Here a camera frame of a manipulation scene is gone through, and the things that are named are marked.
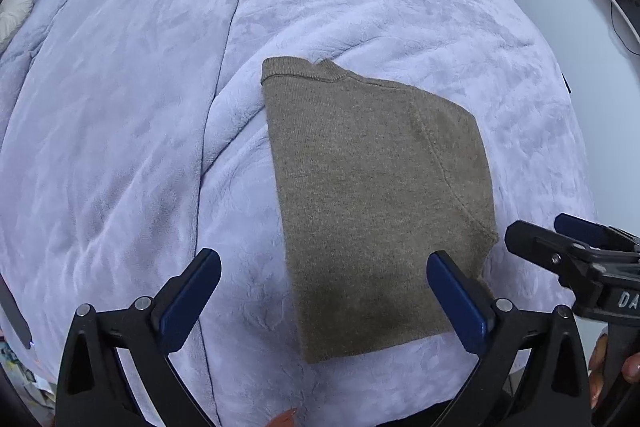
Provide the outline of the person's right hand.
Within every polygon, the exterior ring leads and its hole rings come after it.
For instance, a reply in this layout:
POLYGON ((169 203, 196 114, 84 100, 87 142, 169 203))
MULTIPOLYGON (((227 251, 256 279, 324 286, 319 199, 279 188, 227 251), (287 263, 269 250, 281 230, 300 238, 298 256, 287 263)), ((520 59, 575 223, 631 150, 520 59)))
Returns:
MULTIPOLYGON (((608 347, 608 334, 601 334, 589 360, 589 389, 591 407, 594 409, 599 403, 600 394, 604 386, 603 364, 608 347)), ((629 384, 637 384, 640 374, 640 353, 631 355, 623 364, 622 374, 629 384)))

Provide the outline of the person's left hand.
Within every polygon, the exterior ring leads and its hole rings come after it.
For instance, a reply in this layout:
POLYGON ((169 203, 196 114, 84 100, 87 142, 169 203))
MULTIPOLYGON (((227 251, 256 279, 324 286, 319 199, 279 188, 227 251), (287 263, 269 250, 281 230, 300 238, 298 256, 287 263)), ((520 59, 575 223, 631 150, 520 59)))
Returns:
POLYGON ((266 427, 295 427, 296 426, 296 407, 289 409, 278 416, 274 417, 266 427))

